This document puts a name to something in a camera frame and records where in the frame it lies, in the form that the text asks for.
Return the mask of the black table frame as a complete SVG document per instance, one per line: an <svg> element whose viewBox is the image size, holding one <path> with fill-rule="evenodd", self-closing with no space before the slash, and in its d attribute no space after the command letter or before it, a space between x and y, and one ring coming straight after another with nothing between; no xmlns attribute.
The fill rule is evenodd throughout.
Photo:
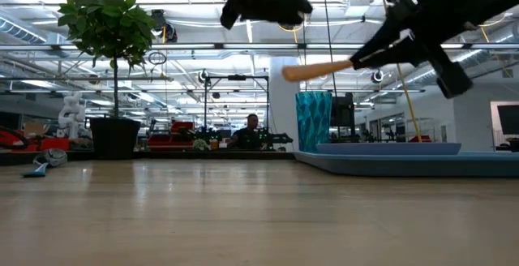
<svg viewBox="0 0 519 266"><path fill-rule="evenodd" d="M32 163L38 152L5 152L0 153L0 166L27 165ZM215 152L133 152L131 160L136 159L175 159L175 160L294 160L292 152L271 151L234 151L220 150Z"/></svg>

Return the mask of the black equipment rack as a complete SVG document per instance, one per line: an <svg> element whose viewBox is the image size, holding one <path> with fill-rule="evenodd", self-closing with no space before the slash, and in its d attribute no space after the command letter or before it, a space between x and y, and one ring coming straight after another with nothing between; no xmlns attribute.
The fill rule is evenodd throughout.
<svg viewBox="0 0 519 266"><path fill-rule="evenodd" d="M358 135L354 123L354 98L351 92L344 96L332 98L330 129L333 143L356 143Z"/></svg>

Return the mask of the black gantry frame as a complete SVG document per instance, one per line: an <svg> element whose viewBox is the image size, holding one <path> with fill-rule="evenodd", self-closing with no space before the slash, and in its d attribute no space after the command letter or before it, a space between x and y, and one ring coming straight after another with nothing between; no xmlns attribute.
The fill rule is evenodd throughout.
<svg viewBox="0 0 519 266"><path fill-rule="evenodd" d="M265 140L269 130L270 84L267 75L201 75L203 124L196 136L211 149L226 146L248 126Z"/></svg>

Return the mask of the blue plastic tray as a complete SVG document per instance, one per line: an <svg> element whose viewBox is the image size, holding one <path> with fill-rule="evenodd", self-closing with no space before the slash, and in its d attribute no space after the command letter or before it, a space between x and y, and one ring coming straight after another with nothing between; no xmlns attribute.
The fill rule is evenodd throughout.
<svg viewBox="0 0 519 266"><path fill-rule="evenodd" d="M457 155L332 155L296 152L297 161L323 171L359 177L519 178L519 153L460 152Z"/></svg>

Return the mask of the green leafy plant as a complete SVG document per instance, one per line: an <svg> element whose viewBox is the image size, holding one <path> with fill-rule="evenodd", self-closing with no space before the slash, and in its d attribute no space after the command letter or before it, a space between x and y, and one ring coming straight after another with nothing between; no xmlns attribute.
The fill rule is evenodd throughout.
<svg viewBox="0 0 519 266"><path fill-rule="evenodd" d="M68 27L68 38L77 50L98 58L108 58L114 72L114 111L119 116L118 63L133 70L145 65L152 48L154 19L136 0L66 0L59 5L58 26Z"/></svg>

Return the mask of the teal faceted plastic cup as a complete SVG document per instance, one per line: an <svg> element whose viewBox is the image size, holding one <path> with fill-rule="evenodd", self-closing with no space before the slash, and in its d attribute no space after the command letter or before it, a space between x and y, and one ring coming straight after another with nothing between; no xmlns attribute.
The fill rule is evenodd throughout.
<svg viewBox="0 0 519 266"><path fill-rule="evenodd" d="M299 92L295 95L298 147L301 152L317 152L318 144L329 141L332 112L330 92Z"/></svg>

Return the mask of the black plant pot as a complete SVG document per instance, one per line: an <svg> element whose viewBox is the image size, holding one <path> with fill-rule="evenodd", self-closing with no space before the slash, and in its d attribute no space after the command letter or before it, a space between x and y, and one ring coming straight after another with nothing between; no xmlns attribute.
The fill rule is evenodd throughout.
<svg viewBox="0 0 519 266"><path fill-rule="evenodd" d="M101 160L131 159L140 122L127 118L91 118L93 149Z"/></svg>

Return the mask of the metal fork orange handle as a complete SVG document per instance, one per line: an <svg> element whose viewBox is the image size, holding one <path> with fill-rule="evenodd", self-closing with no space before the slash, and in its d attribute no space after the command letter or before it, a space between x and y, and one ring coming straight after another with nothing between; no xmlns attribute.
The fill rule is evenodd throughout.
<svg viewBox="0 0 519 266"><path fill-rule="evenodd" d="M286 81L307 81L333 72L351 68L353 63L349 60L339 62L318 63L312 65L284 66L281 73Z"/></svg>

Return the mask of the metal spoon teal handle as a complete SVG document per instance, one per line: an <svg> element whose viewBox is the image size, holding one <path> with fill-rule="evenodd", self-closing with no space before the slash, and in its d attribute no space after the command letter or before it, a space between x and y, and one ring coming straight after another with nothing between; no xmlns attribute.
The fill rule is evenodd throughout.
<svg viewBox="0 0 519 266"><path fill-rule="evenodd" d="M33 164L36 168L32 171L24 172L21 174L23 178L37 178L46 176L47 169L57 168L67 163L68 155L66 151L51 148L46 149L35 156Z"/></svg>

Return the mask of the red storage bin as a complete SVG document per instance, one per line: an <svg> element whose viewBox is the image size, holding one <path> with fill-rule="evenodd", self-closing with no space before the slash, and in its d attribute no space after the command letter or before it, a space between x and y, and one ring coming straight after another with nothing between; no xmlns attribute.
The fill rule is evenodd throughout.
<svg viewBox="0 0 519 266"><path fill-rule="evenodd" d="M40 144L40 150L60 149L68 151L70 147L69 139L67 138L44 138Z"/></svg>

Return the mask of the black ceiling-hung device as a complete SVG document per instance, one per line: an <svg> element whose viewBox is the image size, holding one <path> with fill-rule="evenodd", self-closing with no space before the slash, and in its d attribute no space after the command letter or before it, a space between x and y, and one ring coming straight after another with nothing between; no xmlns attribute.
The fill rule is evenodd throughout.
<svg viewBox="0 0 519 266"><path fill-rule="evenodd" d="M172 24L166 21L164 13L165 11L161 9L151 10L151 17L155 21L155 27L152 33L157 36L163 44L177 43L178 34L176 29Z"/></svg>

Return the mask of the black wall screen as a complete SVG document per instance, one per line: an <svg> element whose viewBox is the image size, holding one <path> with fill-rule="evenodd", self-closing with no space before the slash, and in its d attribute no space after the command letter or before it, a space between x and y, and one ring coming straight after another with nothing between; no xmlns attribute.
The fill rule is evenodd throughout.
<svg viewBox="0 0 519 266"><path fill-rule="evenodd" d="M499 105L497 107L504 135L519 135L519 105Z"/></svg>

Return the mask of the white humanoid figure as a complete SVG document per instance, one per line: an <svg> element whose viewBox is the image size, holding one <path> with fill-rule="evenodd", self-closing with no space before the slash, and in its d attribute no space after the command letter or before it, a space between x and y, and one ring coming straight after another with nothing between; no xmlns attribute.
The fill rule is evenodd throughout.
<svg viewBox="0 0 519 266"><path fill-rule="evenodd" d="M58 115L58 127L63 137L77 139L79 124L85 120L85 107L79 102L81 92L69 92L63 98L63 107Z"/></svg>

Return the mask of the red tool chest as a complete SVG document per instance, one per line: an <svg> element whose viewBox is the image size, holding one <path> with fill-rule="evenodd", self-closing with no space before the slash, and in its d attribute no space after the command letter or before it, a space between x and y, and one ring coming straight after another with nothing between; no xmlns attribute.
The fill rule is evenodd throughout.
<svg viewBox="0 0 519 266"><path fill-rule="evenodd" d="M151 130L148 148L153 152L187 151L193 149L195 141L193 122L173 121L168 129Z"/></svg>

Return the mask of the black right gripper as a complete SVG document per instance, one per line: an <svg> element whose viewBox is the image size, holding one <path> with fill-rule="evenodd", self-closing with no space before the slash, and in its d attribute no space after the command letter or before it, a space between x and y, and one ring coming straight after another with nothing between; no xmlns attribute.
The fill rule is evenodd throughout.
<svg viewBox="0 0 519 266"><path fill-rule="evenodd" d="M377 33L350 58L355 70L388 64L429 62L436 83L447 98L472 88L461 65L441 45L477 22L469 12L470 0L388 0L392 6Z"/></svg>

